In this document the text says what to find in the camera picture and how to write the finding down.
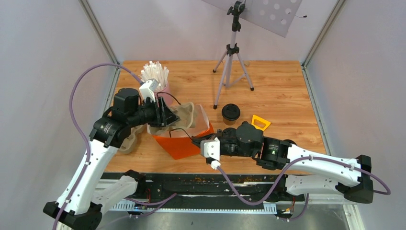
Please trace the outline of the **orange paper bag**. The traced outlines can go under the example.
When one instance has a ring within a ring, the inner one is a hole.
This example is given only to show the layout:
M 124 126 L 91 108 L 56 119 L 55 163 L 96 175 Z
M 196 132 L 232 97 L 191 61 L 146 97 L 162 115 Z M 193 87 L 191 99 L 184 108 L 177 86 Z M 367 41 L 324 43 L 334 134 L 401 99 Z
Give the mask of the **orange paper bag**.
M 200 154 L 199 144 L 192 137 L 203 137 L 213 133 L 213 126 L 201 104 L 186 102 L 170 107 L 180 120 L 167 127 L 147 126 L 148 134 L 173 159 L 179 160 Z

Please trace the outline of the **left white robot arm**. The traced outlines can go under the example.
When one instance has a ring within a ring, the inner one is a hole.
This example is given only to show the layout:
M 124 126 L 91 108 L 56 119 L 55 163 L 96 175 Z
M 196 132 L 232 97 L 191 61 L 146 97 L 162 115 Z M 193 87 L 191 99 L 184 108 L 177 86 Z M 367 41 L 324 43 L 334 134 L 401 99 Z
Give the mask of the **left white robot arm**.
M 162 97 L 154 93 L 140 96 L 133 88 L 120 89 L 112 106 L 94 123 L 85 138 L 86 152 L 69 185 L 56 201 L 45 204 L 43 212 L 55 223 L 74 230 L 94 230 L 115 204 L 131 195 L 143 197 L 147 191 L 146 177 L 133 170 L 125 172 L 99 193 L 95 188 L 110 160 L 131 135 L 132 128 L 145 124 L 168 127 L 179 119 Z

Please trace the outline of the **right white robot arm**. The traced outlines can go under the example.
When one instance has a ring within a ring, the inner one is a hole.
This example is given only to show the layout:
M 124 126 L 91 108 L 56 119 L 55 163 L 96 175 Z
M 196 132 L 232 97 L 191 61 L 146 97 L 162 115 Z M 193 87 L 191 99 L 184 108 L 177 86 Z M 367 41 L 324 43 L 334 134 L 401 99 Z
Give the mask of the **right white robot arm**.
M 266 137 L 262 130 L 244 121 L 238 128 L 219 130 L 202 137 L 192 137 L 201 155 L 213 169 L 220 167 L 220 157 L 237 156 L 253 159 L 267 170 L 296 170 L 305 176 L 281 176 L 273 193 L 279 200 L 302 194 L 342 194 L 349 201 L 370 204 L 374 189 L 372 160 L 369 156 L 337 158 L 296 145 L 285 139 Z

